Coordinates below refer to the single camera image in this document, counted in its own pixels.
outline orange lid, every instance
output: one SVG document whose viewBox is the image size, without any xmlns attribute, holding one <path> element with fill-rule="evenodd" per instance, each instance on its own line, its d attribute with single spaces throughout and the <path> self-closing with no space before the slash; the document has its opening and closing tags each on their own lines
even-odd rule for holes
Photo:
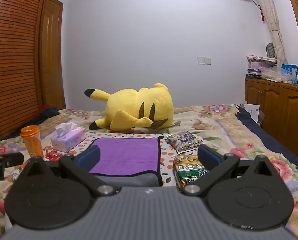
<svg viewBox="0 0 298 240">
<path fill-rule="evenodd" d="M 40 130 L 36 125 L 26 126 L 20 130 L 20 136 L 23 138 L 35 136 L 39 133 L 40 133 Z"/>
</svg>

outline curtain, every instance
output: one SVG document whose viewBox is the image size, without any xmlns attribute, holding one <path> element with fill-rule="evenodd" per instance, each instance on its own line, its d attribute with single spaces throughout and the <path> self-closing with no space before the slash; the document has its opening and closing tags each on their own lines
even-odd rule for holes
<svg viewBox="0 0 298 240">
<path fill-rule="evenodd" d="M 268 23 L 269 30 L 272 36 L 272 43 L 276 50 L 276 58 L 278 59 L 278 66 L 287 64 L 288 61 L 285 56 L 282 35 L 279 27 L 278 16 L 276 15 L 276 8 L 273 0 L 258 0 L 266 22 Z"/>
</svg>

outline black ear tip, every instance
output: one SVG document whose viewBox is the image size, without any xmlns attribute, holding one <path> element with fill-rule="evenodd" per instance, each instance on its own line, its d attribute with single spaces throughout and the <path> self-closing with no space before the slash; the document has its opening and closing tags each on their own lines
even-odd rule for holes
<svg viewBox="0 0 298 240">
<path fill-rule="evenodd" d="M 94 89 L 87 89 L 87 90 L 85 91 L 85 95 L 86 95 L 87 97 L 90 97 L 91 94 L 92 94 L 94 91 L 95 91 Z"/>
<path fill-rule="evenodd" d="M 94 130 L 98 130 L 98 129 L 100 129 L 100 127 L 99 127 L 98 125 L 96 125 L 95 122 L 93 122 L 93 123 L 89 126 L 89 130 L 94 131 Z"/>
</svg>

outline wall socket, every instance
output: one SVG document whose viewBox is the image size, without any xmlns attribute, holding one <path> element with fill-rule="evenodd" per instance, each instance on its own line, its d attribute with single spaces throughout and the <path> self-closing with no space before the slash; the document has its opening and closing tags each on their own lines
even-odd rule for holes
<svg viewBox="0 0 298 240">
<path fill-rule="evenodd" d="M 198 57 L 198 65 L 211 65 L 210 57 Z"/>
</svg>

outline stuffed animal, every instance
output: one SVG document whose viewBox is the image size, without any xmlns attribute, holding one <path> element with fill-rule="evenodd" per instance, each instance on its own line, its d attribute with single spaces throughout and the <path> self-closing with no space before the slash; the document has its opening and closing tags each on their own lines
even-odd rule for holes
<svg viewBox="0 0 298 240">
<path fill-rule="evenodd" d="M 133 127 L 162 129 L 169 127 L 173 121 L 172 99 L 163 84 L 142 88 L 138 92 L 124 89 L 112 95 L 98 89 L 87 89 L 85 95 L 107 102 L 105 118 L 93 122 L 90 130 L 108 126 L 114 131 L 126 131 Z"/>
</svg>

